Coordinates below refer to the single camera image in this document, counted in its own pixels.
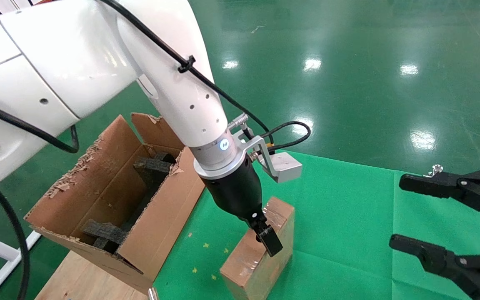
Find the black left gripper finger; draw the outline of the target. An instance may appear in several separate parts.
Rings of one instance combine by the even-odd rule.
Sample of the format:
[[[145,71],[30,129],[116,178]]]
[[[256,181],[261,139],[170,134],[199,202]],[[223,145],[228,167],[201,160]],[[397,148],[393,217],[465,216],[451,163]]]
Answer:
[[[264,245],[268,255],[272,258],[283,248],[275,229],[269,224],[263,212],[253,212],[246,221],[255,232],[256,239]]]

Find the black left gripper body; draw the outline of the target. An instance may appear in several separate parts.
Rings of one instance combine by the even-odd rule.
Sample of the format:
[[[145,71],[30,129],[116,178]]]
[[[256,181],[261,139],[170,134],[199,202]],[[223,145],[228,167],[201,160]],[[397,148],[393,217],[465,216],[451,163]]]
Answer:
[[[262,186],[251,161],[220,179],[202,179],[216,205],[243,221],[263,220]]]

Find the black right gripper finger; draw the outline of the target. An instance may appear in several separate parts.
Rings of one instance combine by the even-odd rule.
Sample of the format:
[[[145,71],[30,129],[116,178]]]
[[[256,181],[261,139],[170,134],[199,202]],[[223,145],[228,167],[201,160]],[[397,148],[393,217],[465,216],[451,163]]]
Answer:
[[[465,175],[438,172],[431,177],[406,173],[400,177],[399,187],[435,198],[452,198],[480,212],[480,170]]]
[[[480,255],[456,255],[445,247],[393,234],[389,247],[419,259],[424,271],[451,280],[472,300],[480,300]]]

